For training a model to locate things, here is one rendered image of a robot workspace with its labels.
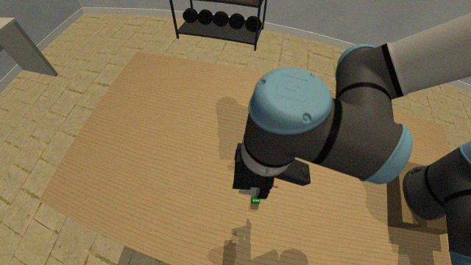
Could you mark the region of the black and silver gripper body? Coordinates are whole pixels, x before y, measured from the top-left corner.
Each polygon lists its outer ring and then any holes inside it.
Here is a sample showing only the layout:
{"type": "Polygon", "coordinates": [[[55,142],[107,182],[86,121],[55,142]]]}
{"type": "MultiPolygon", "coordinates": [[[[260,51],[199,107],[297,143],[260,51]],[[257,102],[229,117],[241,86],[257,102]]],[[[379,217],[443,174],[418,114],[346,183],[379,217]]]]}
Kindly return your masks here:
{"type": "Polygon", "coordinates": [[[235,171],[234,171],[234,181],[233,181],[233,189],[245,189],[250,190],[251,187],[265,189],[270,188],[274,185],[274,178],[273,177],[264,177],[260,176],[259,174],[254,173],[250,169],[247,168],[243,159],[241,157],[241,143],[238,143],[237,150],[235,151],[235,171]],[[236,165],[236,155],[237,155],[237,164],[244,164],[236,165]],[[239,185],[242,184],[242,185],[239,185]]]}

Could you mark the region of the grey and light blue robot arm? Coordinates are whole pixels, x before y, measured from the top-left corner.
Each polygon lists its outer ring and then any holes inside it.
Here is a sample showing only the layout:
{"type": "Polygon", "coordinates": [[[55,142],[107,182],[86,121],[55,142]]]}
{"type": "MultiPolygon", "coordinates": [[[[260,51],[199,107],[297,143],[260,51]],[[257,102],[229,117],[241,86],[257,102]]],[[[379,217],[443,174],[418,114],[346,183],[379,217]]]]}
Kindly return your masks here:
{"type": "MultiPolygon", "coordinates": [[[[311,183],[309,165],[295,158],[389,183],[413,146],[409,129],[394,122],[392,99],[467,77],[471,13],[393,43],[351,46],[336,67],[335,99],[309,71],[274,69],[250,98],[241,157],[256,174],[301,186],[311,183]]],[[[471,141],[408,171],[403,193],[419,217],[446,215],[451,264],[471,265],[471,141]]]]}

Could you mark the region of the green die with white pips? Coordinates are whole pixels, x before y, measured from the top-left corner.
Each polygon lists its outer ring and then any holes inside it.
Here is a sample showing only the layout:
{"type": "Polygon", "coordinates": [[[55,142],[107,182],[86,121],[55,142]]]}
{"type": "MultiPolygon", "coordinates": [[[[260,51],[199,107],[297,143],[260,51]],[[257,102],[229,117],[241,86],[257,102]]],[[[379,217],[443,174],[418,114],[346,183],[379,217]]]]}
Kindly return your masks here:
{"type": "Polygon", "coordinates": [[[252,204],[259,204],[260,200],[259,199],[254,199],[252,196],[252,204]]]}

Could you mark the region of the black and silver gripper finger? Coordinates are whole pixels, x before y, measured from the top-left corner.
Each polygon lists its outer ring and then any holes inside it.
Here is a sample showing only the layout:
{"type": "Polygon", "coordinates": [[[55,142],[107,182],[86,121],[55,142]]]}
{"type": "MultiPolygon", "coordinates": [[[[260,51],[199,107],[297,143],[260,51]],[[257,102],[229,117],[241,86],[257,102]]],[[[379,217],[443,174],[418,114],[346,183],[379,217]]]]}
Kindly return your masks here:
{"type": "Polygon", "coordinates": [[[251,187],[250,190],[241,189],[238,192],[240,194],[251,195],[254,199],[266,199],[270,193],[270,188],[259,189],[251,187]]]}

